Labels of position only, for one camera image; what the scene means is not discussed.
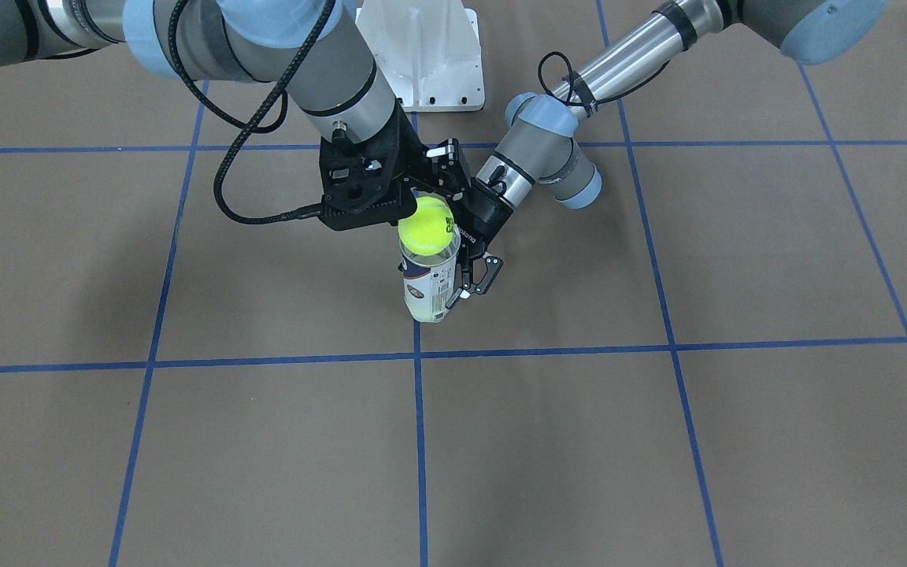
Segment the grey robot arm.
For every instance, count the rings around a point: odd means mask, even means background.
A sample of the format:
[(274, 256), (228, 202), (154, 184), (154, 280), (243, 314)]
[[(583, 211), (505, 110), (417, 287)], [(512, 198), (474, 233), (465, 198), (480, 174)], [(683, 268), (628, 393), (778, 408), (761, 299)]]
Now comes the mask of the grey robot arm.
[[(413, 131), (350, 1), (0, 1), (0, 67), (116, 44), (237, 129), (213, 179), (234, 222), (395, 223), (417, 210), (416, 194), (454, 200), (471, 187), (457, 145), (440, 154)], [(231, 165), (291, 107), (320, 133), (323, 197), (267, 217), (238, 214), (224, 197)]]
[(859, 43), (885, 8), (884, 1), (666, 1), (593, 61), (568, 65), (556, 87), (519, 94), (506, 108), (504, 139), (451, 203), (461, 279), (446, 306), (488, 291), (502, 265), (488, 247), (533, 187), (547, 187), (569, 209), (593, 203), (602, 177), (576, 142), (580, 122), (648, 85), (699, 39), (741, 24), (784, 57), (819, 65)]

